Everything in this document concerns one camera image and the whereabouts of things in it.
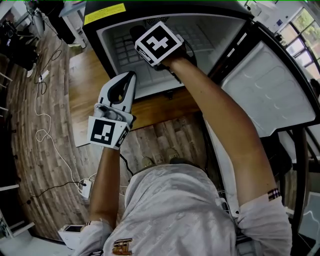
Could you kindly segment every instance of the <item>white cable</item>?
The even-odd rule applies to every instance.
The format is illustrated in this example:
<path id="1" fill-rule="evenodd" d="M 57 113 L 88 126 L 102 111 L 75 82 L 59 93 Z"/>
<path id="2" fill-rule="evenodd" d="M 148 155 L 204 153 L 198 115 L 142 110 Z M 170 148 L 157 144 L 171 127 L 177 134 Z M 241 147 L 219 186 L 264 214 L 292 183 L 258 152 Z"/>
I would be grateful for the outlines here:
<path id="1" fill-rule="evenodd" d="M 82 182 L 82 181 L 84 181 L 84 180 L 88 180 L 88 181 L 90 180 L 90 181 L 92 181 L 92 182 L 94 182 L 94 181 L 95 181 L 95 180 L 94 180 L 94 179 L 92 179 L 92 178 L 83 178 L 83 179 L 80 179 L 79 183 L 80 183 L 80 182 Z"/>
<path id="2" fill-rule="evenodd" d="M 66 166 L 68 167 L 70 173 L 71 173 L 71 179 L 73 181 L 73 184 L 77 187 L 78 189 L 78 193 L 81 194 L 82 193 L 82 189 L 79 188 L 79 183 L 77 184 L 74 180 L 74 176 L 73 176 L 73 173 L 72 173 L 72 170 L 69 166 L 69 164 L 66 162 L 66 160 L 61 156 L 61 154 L 59 153 L 59 151 L 57 150 L 56 148 L 56 145 L 55 145 L 55 142 L 54 142 L 54 139 L 51 137 L 51 135 L 49 134 L 50 133 L 50 130 L 51 130 L 51 116 L 48 115 L 47 113 L 41 113 L 41 114 L 38 114 L 37 113 L 37 110 L 36 110 L 36 100 L 37 100 L 37 96 L 38 96 L 38 90 L 39 90 L 39 82 L 36 84 L 36 94 L 35 94 L 35 97 L 34 97 L 34 112 L 35 114 L 38 116 L 38 117 L 41 117 L 41 116 L 47 116 L 50 118 L 50 122 L 49 122 L 49 129 L 48 131 L 46 131 L 45 129 L 40 129 L 40 130 L 37 130 L 36 133 L 35 133 L 35 139 L 38 141 L 38 142 L 42 142 L 45 137 L 49 137 L 51 140 L 52 140 L 52 144 L 53 144 L 53 147 L 55 149 L 55 151 L 58 153 L 59 157 L 63 160 L 63 162 L 66 164 Z M 44 132 L 44 136 L 41 138 L 41 139 L 38 139 L 37 135 L 39 132 Z"/>
<path id="3" fill-rule="evenodd" d="M 318 224 L 318 230 L 317 230 L 317 232 L 316 232 L 316 240 L 318 240 L 319 230 L 320 230 L 320 222 L 319 222 L 319 220 L 317 220 L 317 219 L 314 217 L 314 214 L 313 214 L 312 210 L 308 210 L 306 213 L 303 214 L 303 216 L 306 216 L 306 215 L 308 215 L 308 214 L 311 214 L 311 218 L 313 219 L 313 221 Z"/>
<path id="4" fill-rule="evenodd" d="M 88 179 L 91 179 L 92 176 L 95 176 L 96 174 L 97 174 L 97 173 L 92 174 Z"/>
<path id="5" fill-rule="evenodd" d="M 308 245 L 308 243 L 302 238 L 301 235 L 299 235 L 302 240 L 308 245 L 308 247 L 311 249 L 310 252 L 307 254 L 307 256 L 313 256 L 315 255 L 315 253 L 318 251 L 319 249 L 319 245 L 320 245 L 320 241 L 319 241 L 319 230 L 320 230 L 320 222 L 319 220 L 317 220 L 315 217 L 314 217 L 314 214 L 312 212 L 312 210 L 308 210 L 306 213 L 303 214 L 303 216 L 306 216 L 310 214 L 311 215 L 311 218 L 313 219 L 314 222 L 316 222 L 318 224 L 318 230 L 316 231 L 316 239 L 315 239 L 315 245 L 310 248 L 310 246 Z"/>

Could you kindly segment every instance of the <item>wood-grain floor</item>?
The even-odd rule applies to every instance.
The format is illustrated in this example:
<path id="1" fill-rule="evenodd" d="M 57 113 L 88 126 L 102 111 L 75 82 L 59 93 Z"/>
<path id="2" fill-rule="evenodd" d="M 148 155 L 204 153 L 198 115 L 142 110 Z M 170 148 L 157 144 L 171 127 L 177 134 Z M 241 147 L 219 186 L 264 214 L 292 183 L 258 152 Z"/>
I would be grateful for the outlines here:
<path id="1" fill-rule="evenodd" d="M 60 40 L 48 32 L 38 45 L 38 70 L 42 70 L 59 46 Z M 69 111 L 69 59 L 73 56 L 70 48 L 63 43 L 61 55 L 50 61 L 46 69 L 50 71 L 45 79 L 47 89 L 41 95 L 37 93 L 34 74 L 27 78 L 27 72 L 14 66 L 10 77 L 14 80 L 8 88 L 6 107 L 12 114 L 12 129 L 17 133 L 12 135 L 12 153 L 17 174 L 21 178 L 19 196 L 21 203 L 31 196 L 39 195 L 47 188 L 59 186 L 71 181 L 71 173 L 64 161 L 54 149 L 49 137 L 37 142 L 37 130 L 49 128 L 49 117 L 35 114 L 47 113 L 52 118 L 50 135 L 54 144 L 72 170 L 75 181 L 94 174 L 99 165 L 102 147 L 86 145 L 75 147 L 71 116 Z M 166 121 L 129 133 L 121 146 L 124 157 L 128 160 L 130 169 L 136 172 L 142 168 L 141 159 L 150 157 L 155 163 L 165 163 L 167 148 L 175 148 L 180 156 L 204 167 L 206 161 L 205 144 L 201 129 L 194 115 Z M 124 162 L 120 161 L 121 185 L 127 186 L 130 178 Z M 119 215 L 124 211 L 124 197 L 119 196 Z M 65 224 L 83 224 L 88 219 L 89 201 L 78 194 L 77 187 L 67 184 L 53 188 L 38 198 L 33 198 L 31 204 L 24 204 L 23 211 L 30 222 L 34 222 L 33 231 L 36 235 L 61 240 L 57 231 Z"/>

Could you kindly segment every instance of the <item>black cable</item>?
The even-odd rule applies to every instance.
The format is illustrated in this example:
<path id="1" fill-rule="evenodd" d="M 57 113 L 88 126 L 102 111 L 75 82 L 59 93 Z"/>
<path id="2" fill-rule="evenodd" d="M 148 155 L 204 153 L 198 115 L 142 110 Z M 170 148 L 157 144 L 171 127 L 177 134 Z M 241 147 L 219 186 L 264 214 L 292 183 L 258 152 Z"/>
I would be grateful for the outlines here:
<path id="1" fill-rule="evenodd" d="M 50 13 L 52 13 L 57 6 L 58 6 L 58 4 L 56 4 L 56 6 L 53 7 L 52 10 L 51 10 L 48 14 L 45 14 L 45 13 L 43 12 L 44 16 L 47 16 L 47 17 L 48 17 L 48 15 L 49 15 Z"/>
<path id="2" fill-rule="evenodd" d="M 33 20 L 33 19 L 34 19 L 34 15 L 35 15 L 34 13 L 35 13 L 36 10 L 33 10 L 33 12 L 30 13 L 29 10 L 28 10 L 28 8 L 27 8 L 27 6 L 25 6 L 25 7 L 26 7 L 26 12 L 31 15 L 31 18 L 32 18 L 32 20 Z"/>
<path id="3" fill-rule="evenodd" d="M 54 29 L 48 25 L 48 23 L 46 23 L 45 20 L 43 20 L 44 23 L 58 36 L 58 34 L 54 31 Z M 43 69 L 39 72 L 38 74 L 38 66 L 35 66 L 35 74 L 34 74 L 34 79 L 33 79 L 33 83 L 34 84 L 41 84 L 41 94 L 44 95 L 47 91 L 48 85 L 45 81 L 42 81 L 42 72 L 45 70 L 45 68 L 48 66 L 50 61 L 55 61 L 56 59 L 58 59 L 62 53 L 62 50 L 60 49 L 60 47 L 62 46 L 62 39 L 60 38 L 61 42 L 59 47 L 51 54 L 51 57 L 49 58 L 49 60 L 47 61 L 47 63 L 45 64 L 45 66 L 43 67 Z"/>
<path id="4" fill-rule="evenodd" d="M 128 166 L 128 161 L 127 159 L 125 159 L 125 157 L 120 153 L 120 157 L 123 159 L 124 163 L 125 163 L 125 167 L 128 170 L 128 172 L 131 174 L 131 176 L 134 175 L 134 173 L 130 170 L 129 166 Z"/>
<path id="5" fill-rule="evenodd" d="M 78 183 L 78 184 L 81 184 L 81 185 L 84 186 L 84 187 L 86 186 L 85 183 L 81 183 L 81 182 L 78 182 L 78 181 L 68 181 L 68 182 L 64 183 L 63 185 L 49 187 L 49 188 L 47 188 L 45 191 L 43 191 L 42 193 L 40 193 L 40 194 L 38 194 L 38 195 L 33 195 L 33 196 L 31 196 L 31 197 L 29 198 L 29 200 L 27 200 L 25 203 L 21 204 L 20 206 L 24 206 L 25 204 L 30 205 L 32 198 L 38 198 L 38 197 L 42 196 L 42 195 L 43 195 L 45 192 L 47 192 L 48 190 L 51 190 L 51 189 L 54 189 L 54 188 L 60 188 L 60 187 L 63 187 L 63 186 L 65 186 L 65 185 L 69 184 L 69 183 L 74 183 L 74 184 Z"/>

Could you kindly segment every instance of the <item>white shirt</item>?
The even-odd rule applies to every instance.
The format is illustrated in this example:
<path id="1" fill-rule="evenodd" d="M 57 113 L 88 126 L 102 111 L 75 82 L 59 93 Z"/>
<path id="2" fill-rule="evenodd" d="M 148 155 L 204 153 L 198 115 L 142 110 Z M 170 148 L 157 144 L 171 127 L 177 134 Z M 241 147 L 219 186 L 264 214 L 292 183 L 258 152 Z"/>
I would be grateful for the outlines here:
<path id="1" fill-rule="evenodd" d="M 291 226 L 281 197 L 269 201 L 265 194 L 242 205 L 237 225 L 263 255 L 290 255 Z M 134 175 L 115 230 L 105 220 L 91 221 L 81 235 L 74 256 L 239 254 L 234 222 L 222 209 L 216 187 L 188 164 L 158 165 Z"/>

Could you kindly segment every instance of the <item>shoe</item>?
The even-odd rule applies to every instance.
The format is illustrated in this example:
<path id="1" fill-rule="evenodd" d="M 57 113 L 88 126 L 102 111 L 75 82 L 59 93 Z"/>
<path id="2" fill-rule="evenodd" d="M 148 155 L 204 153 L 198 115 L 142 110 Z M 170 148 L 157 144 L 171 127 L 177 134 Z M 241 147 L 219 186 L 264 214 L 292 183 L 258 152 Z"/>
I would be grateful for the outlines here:
<path id="1" fill-rule="evenodd" d="M 149 166 L 153 166 L 153 165 L 155 165 L 155 163 L 151 160 L 151 158 L 149 158 L 149 157 L 144 157 L 144 158 L 142 159 L 142 166 L 143 166 L 144 168 L 149 167 Z"/>
<path id="2" fill-rule="evenodd" d="M 74 43 L 69 43 L 68 46 L 72 48 L 72 47 L 80 47 L 81 45 L 80 43 L 74 42 Z"/>
<path id="3" fill-rule="evenodd" d="M 173 149 L 173 148 L 168 148 L 168 149 L 166 150 L 166 158 L 167 158 L 167 159 L 169 160 L 169 162 L 170 162 L 171 159 L 180 158 L 180 156 L 179 156 L 178 152 L 177 152 L 175 149 Z"/>
<path id="4" fill-rule="evenodd" d="M 26 77 L 27 77 L 27 78 L 31 77 L 32 73 L 34 72 L 35 67 L 36 67 L 36 63 L 33 63 L 32 69 L 29 70 L 29 71 L 26 73 Z"/>

